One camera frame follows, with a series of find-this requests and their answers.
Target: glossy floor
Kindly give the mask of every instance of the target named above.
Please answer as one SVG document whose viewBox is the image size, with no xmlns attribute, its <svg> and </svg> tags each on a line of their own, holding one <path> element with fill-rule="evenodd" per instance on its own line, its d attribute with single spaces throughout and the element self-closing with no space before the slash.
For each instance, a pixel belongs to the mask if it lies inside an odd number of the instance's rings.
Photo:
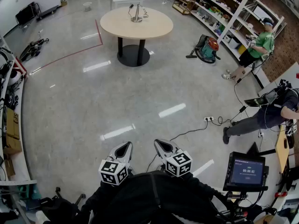
<svg viewBox="0 0 299 224">
<path fill-rule="evenodd" d="M 131 141 L 131 165 L 145 172 L 156 152 L 154 139 L 171 139 L 188 130 L 204 128 L 204 117 L 234 117 L 241 108 L 234 82 L 224 80 L 226 69 L 235 69 L 232 54 L 220 44 L 221 57 L 215 65 L 199 59 L 186 59 L 202 34 L 210 31 L 192 16 L 173 9 L 172 2 L 145 0 L 144 6 L 168 15 L 173 31 L 162 38 L 147 40 L 153 51 L 149 62 L 138 68 L 126 67 L 117 60 L 117 38 L 99 27 L 100 18 L 109 11 L 109 0 L 67 0 L 68 5 L 42 20 L 32 37 L 50 38 L 40 57 L 26 63 L 29 73 L 63 56 L 28 77 L 23 99 L 23 139 L 32 177 L 38 180 L 43 196 L 53 196 L 61 187 L 65 198 L 74 202 L 80 193 L 90 196 L 99 186 L 98 168 L 111 148 Z M 82 4 L 91 1 L 93 9 L 84 12 Z M 138 41 L 124 39 L 124 45 Z M 254 77 L 247 76 L 236 86 L 241 101 L 254 98 L 260 90 Z M 247 109 L 253 115 L 255 109 Z M 246 114 L 235 119 L 245 118 Z M 222 142 L 224 125 L 208 125 L 206 130 L 178 137 L 175 142 L 193 157 L 193 170 L 214 161 L 199 179 L 223 187 L 228 156 L 232 151 L 246 152 L 257 132 L 232 137 Z M 266 132 L 261 150 L 273 147 L 277 134 Z M 150 167 L 159 165 L 155 160 Z M 277 157 L 267 156 L 270 175 L 262 204 L 272 201 L 279 180 Z"/>
</svg>

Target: white wall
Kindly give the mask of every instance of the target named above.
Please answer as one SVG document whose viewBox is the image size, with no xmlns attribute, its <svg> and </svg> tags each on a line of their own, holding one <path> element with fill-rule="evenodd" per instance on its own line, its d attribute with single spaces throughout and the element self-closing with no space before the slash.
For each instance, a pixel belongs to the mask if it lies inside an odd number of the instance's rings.
<svg viewBox="0 0 299 224">
<path fill-rule="evenodd" d="M 37 2 L 44 12 L 60 5 L 60 0 L 0 0 L 0 34 L 5 35 L 17 22 L 15 15 L 31 2 Z"/>
</svg>

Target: white shelving unit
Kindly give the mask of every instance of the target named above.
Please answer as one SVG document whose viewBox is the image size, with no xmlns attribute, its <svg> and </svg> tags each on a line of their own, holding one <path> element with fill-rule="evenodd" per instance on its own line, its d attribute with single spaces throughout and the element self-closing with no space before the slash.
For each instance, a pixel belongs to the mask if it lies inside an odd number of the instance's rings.
<svg viewBox="0 0 299 224">
<path fill-rule="evenodd" d="M 204 22 L 201 17 L 197 14 L 197 12 L 192 11 L 191 14 L 193 16 L 195 16 L 196 18 L 198 18 L 198 20 L 200 20 L 203 24 L 205 24 L 218 38 L 217 42 L 223 42 L 227 48 L 232 52 L 232 54 L 239 60 L 240 54 L 238 53 L 238 51 L 236 49 L 232 49 L 228 43 L 223 40 L 224 36 L 230 32 L 234 37 L 236 37 L 240 43 L 245 46 L 246 48 L 248 48 L 247 45 L 247 41 L 245 39 L 245 36 L 242 35 L 239 30 L 235 30 L 232 28 L 234 22 L 239 22 L 239 25 L 237 26 L 238 29 L 240 29 L 242 26 L 244 26 L 250 34 L 252 34 L 255 38 L 258 37 L 258 35 L 256 34 L 256 31 L 254 29 L 251 29 L 248 27 L 248 23 L 246 22 L 247 18 L 252 15 L 253 17 L 255 17 L 257 20 L 259 20 L 260 18 L 253 12 L 253 10 L 256 8 L 257 5 L 260 5 L 260 8 L 262 8 L 266 13 L 268 13 L 269 15 L 271 15 L 273 18 L 276 19 L 276 25 L 273 28 L 273 33 L 274 33 L 274 37 L 276 37 L 279 32 L 284 28 L 285 24 L 282 24 L 282 21 L 284 20 L 284 17 L 279 18 L 272 10 L 270 10 L 266 5 L 264 5 L 260 0 L 253 0 L 254 3 L 253 4 L 247 4 L 249 0 L 242 0 L 241 3 L 238 2 L 237 0 L 232 0 L 234 1 L 237 5 L 238 8 L 235 11 L 235 13 L 233 14 L 227 7 L 224 7 L 223 5 L 221 5 L 219 2 L 216 2 L 216 0 L 208 0 L 208 1 L 212 1 L 213 6 L 216 7 L 220 7 L 222 8 L 222 10 L 226 11 L 229 15 L 232 16 L 232 18 L 230 19 L 229 22 L 225 22 L 225 24 L 223 23 L 223 21 L 221 20 L 220 17 L 218 17 L 216 14 L 212 13 L 211 11 L 209 11 L 208 9 L 206 9 L 205 7 L 199 5 L 197 2 L 195 3 L 197 6 L 199 6 L 201 9 L 203 9 L 204 11 L 206 11 L 207 13 L 209 13 L 213 18 L 215 18 L 216 20 L 218 20 L 221 24 L 223 24 L 225 26 L 225 29 L 223 30 L 221 35 L 218 35 L 217 33 L 214 32 L 214 30 L 212 29 L 212 27 L 207 23 Z M 246 10 L 246 14 L 244 15 L 244 17 L 240 17 L 240 12 L 242 12 L 243 10 Z"/>
<path fill-rule="evenodd" d="M 5 42 L 5 40 L 3 39 L 3 37 L 0 36 L 0 40 L 2 40 L 2 42 L 0 43 L 0 46 L 7 48 L 8 50 L 9 47 L 7 45 L 7 43 Z M 7 86 L 8 86 L 8 81 L 10 78 L 10 74 L 12 72 L 13 66 L 14 64 L 16 64 L 18 66 L 18 68 L 22 71 L 23 75 L 26 74 L 26 71 L 22 68 L 22 66 L 19 64 L 19 62 L 17 61 L 17 59 L 15 58 L 14 55 L 9 54 L 8 58 L 10 60 L 13 61 L 12 66 L 10 67 L 7 75 L 6 75 L 6 80 L 3 84 L 3 89 L 1 91 L 1 98 L 5 98 L 5 94 L 7 92 Z M 25 154 L 24 154 L 24 145 L 23 145 L 23 140 L 22 140 L 22 133 L 21 133 L 21 105 L 22 105 L 22 93 L 23 93 L 23 88 L 24 88 L 24 82 L 25 79 L 22 80 L 22 82 L 19 84 L 19 89 L 17 91 L 14 92 L 14 94 L 16 96 L 18 96 L 19 100 L 18 100 L 18 105 L 15 108 L 15 112 L 17 114 L 19 114 L 19 131 L 20 131 L 20 142 L 21 142 L 21 146 L 22 146 L 22 152 L 11 155 L 10 158 L 13 162 L 13 166 L 14 166 L 14 171 L 15 171 L 15 175 L 11 176 L 9 179 L 7 177 L 7 172 L 6 172 L 6 168 L 5 168 L 5 164 L 2 164 L 2 168 L 5 172 L 5 176 L 6 176 L 6 181 L 4 181 L 4 175 L 3 175 L 3 170 L 0 169 L 0 186 L 18 186 L 18 185 L 25 185 L 25 184 L 34 184 L 37 183 L 36 180 L 31 180 L 30 176 L 29 176 L 29 172 L 28 172 L 28 168 L 27 168 L 27 164 L 26 164 L 26 159 L 25 159 Z M 0 121 L 2 123 L 3 120 L 3 109 L 0 110 Z M 0 156 L 4 159 L 3 156 L 3 149 L 2 149 L 2 139 L 0 139 Z"/>
</svg>

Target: gray pants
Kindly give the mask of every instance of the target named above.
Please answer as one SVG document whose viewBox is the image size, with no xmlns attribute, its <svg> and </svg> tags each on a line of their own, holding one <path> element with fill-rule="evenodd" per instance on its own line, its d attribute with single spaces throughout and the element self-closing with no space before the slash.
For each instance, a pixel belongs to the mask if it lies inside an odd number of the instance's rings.
<svg viewBox="0 0 299 224">
<path fill-rule="evenodd" d="M 257 113 L 249 118 L 242 119 L 232 127 L 230 127 L 227 131 L 226 134 L 228 137 L 232 135 L 241 135 L 241 134 L 246 134 L 246 133 L 251 133 L 255 130 L 259 129 L 264 129 L 265 125 L 264 124 L 259 124 L 257 120 Z"/>
</svg>

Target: black jacket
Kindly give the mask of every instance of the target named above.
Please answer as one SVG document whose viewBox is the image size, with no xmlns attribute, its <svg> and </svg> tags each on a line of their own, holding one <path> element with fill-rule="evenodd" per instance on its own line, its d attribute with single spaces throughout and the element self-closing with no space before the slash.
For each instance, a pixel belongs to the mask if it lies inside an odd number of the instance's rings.
<svg viewBox="0 0 299 224">
<path fill-rule="evenodd" d="M 180 178 L 160 171 L 143 173 L 129 176 L 116 187 L 101 182 L 73 223 L 87 224 L 93 210 L 92 224 L 181 223 L 172 213 L 191 221 L 216 224 L 220 221 L 211 204 L 213 196 L 226 202 L 221 193 L 191 173 Z"/>
</svg>

